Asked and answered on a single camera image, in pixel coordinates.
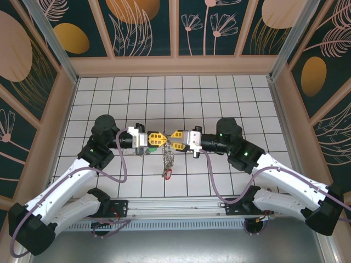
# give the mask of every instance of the grid tile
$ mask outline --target grid tile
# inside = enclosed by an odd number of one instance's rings
[[[119,128],[141,123],[145,124],[147,131],[165,131],[168,135],[178,129],[192,130],[197,125],[203,127],[203,133],[215,134],[217,121],[222,116],[235,117],[248,141],[269,150],[274,158],[291,167],[270,90],[262,77],[80,79],[55,175],[62,175],[77,158],[91,135],[94,120],[103,114],[112,115]],[[112,198],[213,195],[206,157],[200,155],[199,159],[194,159],[191,154],[173,152],[173,175],[169,181],[161,177],[162,148],[144,157],[136,156],[135,149],[124,149],[130,175],[126,183],[119,184],[99,175],[75,197],[83,196],[96,185]],[[251,176],[230,167],[226,156],[211,153],[210,158],[220,194],[240,194]],[[116,178],[122,176],[118,156],[105,168],[105,172]],[[255,183],[277,191],[274,184],[266,184],[260,178]]]

